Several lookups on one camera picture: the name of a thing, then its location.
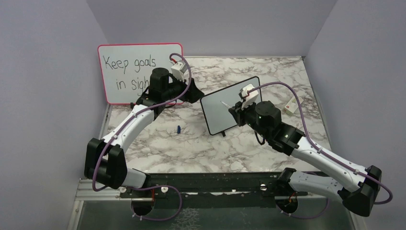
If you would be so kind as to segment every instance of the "white wall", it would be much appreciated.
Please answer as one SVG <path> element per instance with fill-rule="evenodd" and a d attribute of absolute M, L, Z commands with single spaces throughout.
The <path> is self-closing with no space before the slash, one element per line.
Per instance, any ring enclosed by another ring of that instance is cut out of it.
<path fill-rule="evenodd" d="M 366 218 L 371 230 L 406 225 L 405 12 L 404 0 L 338 0 L 305 59 L 332 149 L 381 168 L 394 193 Z"/>
<path fill-rule="evenodd" d="M 0 31 L 0 229 L 66 229 L 107 41 L 83 0 L 2 1 Z"/>
<path fill-rule="evenodd" d="M 336 1 L 87 0 L 109 43 L 180 42 L 188 56 L 304 56 Z"/>

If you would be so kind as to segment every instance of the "red-framed whiteboard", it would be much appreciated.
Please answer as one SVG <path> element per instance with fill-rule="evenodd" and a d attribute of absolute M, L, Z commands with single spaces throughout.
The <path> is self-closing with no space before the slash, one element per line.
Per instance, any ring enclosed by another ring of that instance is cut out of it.
<path fill-rule="evenodd" d="M 97 50 L 109 104 L 135 103 L 149 85 L 152 70 L 170 69 L 171 53 L 183 55 L 180 43 L 100 45 Z"/>

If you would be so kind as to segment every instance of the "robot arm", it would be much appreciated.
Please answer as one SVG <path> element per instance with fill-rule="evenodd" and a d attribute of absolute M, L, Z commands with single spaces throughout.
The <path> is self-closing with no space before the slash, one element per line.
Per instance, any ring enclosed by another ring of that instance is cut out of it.
<path fill-rule="evenodd" d="M 120 186 L 142 187 L 148 175 L 135 169 L 127 168 L 124 153 L 140 132 L 151 124 L 165 109 L 163 102 L 178 97 L 188 89 L 179 99 L 184 102 L 194 103 L 204 96 L 195 85 L 194 79 L 186 84 L 183 74 L 186 69 L 184 63 L 177 62 L 172 67 L 173 75 L 167 69 L 156 68 L 150 77 L 150 86 L 137 100 L 128 117 L 111 133 L 101 140 L 93 138 L 87 146 L 85 176 L 93 178 L 96 173 L 96 181 L 105 186 L 117 189 Z M 104 148 L 108 159 L 100 159 Z"/>
<path fill-rule="evenodd" d="M 228 109 L 236 123 L 239 126 L 248 124 L 273 149 L 301 159 L 330 176 L 314 176 L 286 168 L 278 179 L 280 187 L 291 192 L 312 192 L 339 199 L 348 210 L 361 216 L 369 216 L 380 186 L 359 173 L 380 181 L 382 171 L 375 166 L 366 169 L 349 162 L 313 141 L 319 147 L 316 150 L 304 132 L 282 122 L 281 111 L 273 103 L 267 101 L 256 104 L 254 101 L 258 92 L 252 91 L 253 89 L 252 85 L 244 87 L 240 93 L 242 101 Z M 321 150 L 356 172 L 321 154 Z"/>

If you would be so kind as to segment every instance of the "marble surface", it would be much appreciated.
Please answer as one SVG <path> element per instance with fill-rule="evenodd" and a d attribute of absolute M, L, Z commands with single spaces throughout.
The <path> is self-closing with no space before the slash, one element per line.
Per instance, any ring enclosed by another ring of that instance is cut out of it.
<path fill-rule="evenodd" d="M 261 84 L 282 81 L 304 99 L 302 106 L 311 137 L 330 149 L 312 88 L 300 57 L 270 58 L 187 58 L 197 87 L 205 94 L 258 76 Z M 281 85 L 262 88 L 262 99 L 283 108 L 291 92 Z M 112 131 L 131 112 L 129 106 L 115 105 L 109 122 Z M 282 120 L 303 130 L 299 111 L 282 112 Z M 304 161 L 259 145 L 248 126 L 234 127 L 211 136 L 200 102 L 184 103 L 164 110 L 144 129 L 126 153 L 127 166 L 146 173 L 269 172 L 286 167 L 318 171 Z"/>

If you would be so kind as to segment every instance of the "marker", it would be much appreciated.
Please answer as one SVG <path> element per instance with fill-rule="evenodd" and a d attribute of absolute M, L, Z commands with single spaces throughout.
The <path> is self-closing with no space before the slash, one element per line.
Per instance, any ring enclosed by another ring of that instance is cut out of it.
<path fill-rule="evenodd" d="M 227 109 L 231 109 L 231 106 L 227 105 L 225 102 L 220 101 Z"/>

